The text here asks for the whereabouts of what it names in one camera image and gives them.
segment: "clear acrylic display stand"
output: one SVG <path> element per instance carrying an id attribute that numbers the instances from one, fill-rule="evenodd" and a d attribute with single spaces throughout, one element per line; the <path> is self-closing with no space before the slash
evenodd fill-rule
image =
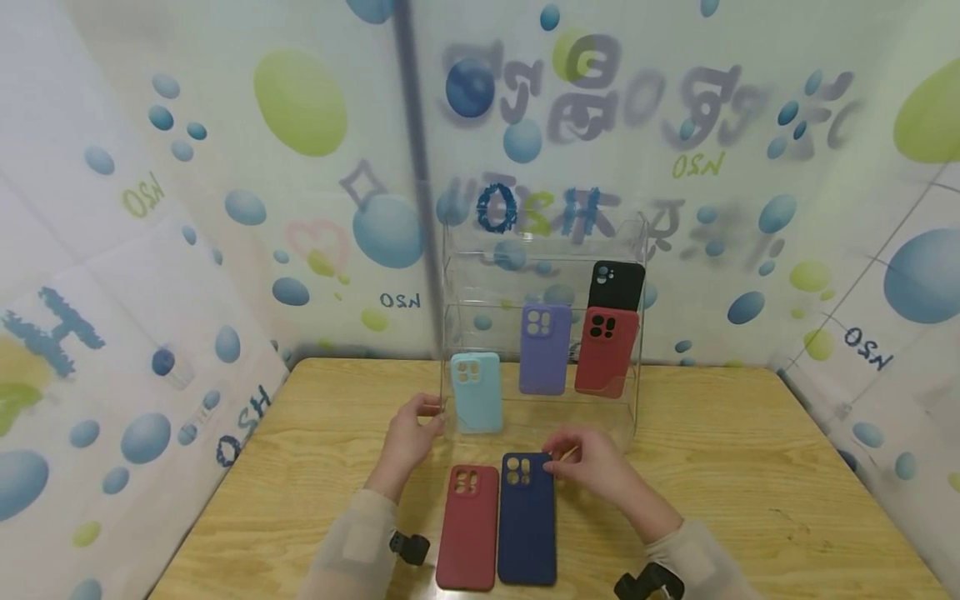
<path id="1" fill-rule="evenodd" d="M 441 398 L 448 414 L 447 437 L 470 444 L 493 435 L 503 438 L 505 451 L 538 451 L 562 425 L 578 424 L 606 431 L 623 450 L 630 445 L 636 432 L 643 302 L 637 308 L 640 325 L 622 393 L 595 396 L 573 387 L 594 263 L 644 264 L 646 254 L 647 225 L 640 213 L 602 213 L 615 233 L 610 227 L 585 224 L 582 216 L 568 235 L 524 233 L 522 215 L 520 223 L 503 234 L 484 230 L 475 217 L 444 228 Z M 566 388 L 560 396 L 531 396 L 519 390 L 520 322 L 529 301 L 568 304 L 573 311 Z M 496 352 L 500 357 L 500 433 L 468 433 L 457 420 L 450 359 L 460 352 Z"/>

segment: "hand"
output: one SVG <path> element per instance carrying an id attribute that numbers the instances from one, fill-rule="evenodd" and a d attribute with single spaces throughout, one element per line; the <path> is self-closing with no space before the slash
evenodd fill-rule
<path id="1" fill-rule="evenodd" d="M 680 513 L 640 477 L 607 434 L 564 427 L 546 441 L 543 451 L 553 459 L 543 466 L 545 471 L 613 504 L 644 543 L 661 540 L 684 524 Z"/>
<path id="2" fill-rule="evenodd" d="M 573 481 L 615 506 L 622 506 L 642 480 L 610 436 L 589 427 L 565 426 L 553 434 L 543 451 L 552 460 L 548 473 Z"/>
<path id="3" fill-rule="evenodd" d="M 426 425 L 417 421 L 417 417 L 431 416 Z M 439 396 L 420 393 L 410 398 L 390 420 L 380 459 L 364 488 L 399 503 L 410 473 L 430 453 L 434 438 L 443 434 L 445 421 Z"/>

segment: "black clip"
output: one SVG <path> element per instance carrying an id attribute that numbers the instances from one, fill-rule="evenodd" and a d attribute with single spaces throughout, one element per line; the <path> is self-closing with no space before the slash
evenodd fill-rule
<path id="1" fill-rule="evenodd" d="M 613 593 L 619 600 L 647 600 L 658 589 L 667 600 L 681 600 L 686 591 L 684 582 L 673 571 L 662 564 L 649 563 L 636 578 L 624 573 L 613 586 Z"/>
<path id="2" fill-rule="evenodd" d="M 402 561 L 413 566 L 421 566 L 426 560 L 426 553 L 430 550 L 430 540 L 424 536 L 407 538 L 400 532 L 394 532 L 390 538 L 390 551 L 398 555 Z"/>

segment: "navy blue phone case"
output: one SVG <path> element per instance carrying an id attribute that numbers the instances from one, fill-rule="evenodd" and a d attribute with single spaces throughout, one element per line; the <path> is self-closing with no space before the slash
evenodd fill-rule
<path id="1" fill-rule="evenodd" d="M 517 468 L 510 468 L 516 459 Z M 505 584 L 557 583 L 557 511 L 549 454 L 511 452 L 500 470 L 499 554 L 496 573 Z M 524 466 L 529 465 L 529 472 Z"/>

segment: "purple phone case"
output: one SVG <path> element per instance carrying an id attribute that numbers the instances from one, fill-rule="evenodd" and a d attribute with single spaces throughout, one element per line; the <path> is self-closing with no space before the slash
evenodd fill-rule
<path id="1" fill-rule="evenodd" d="M 564 393 L 572 323 L 573 312 L 564 304 L 529 303 L 523 306 L 520 323 L 521 392 L 540 396 L 561 396 Z"/>

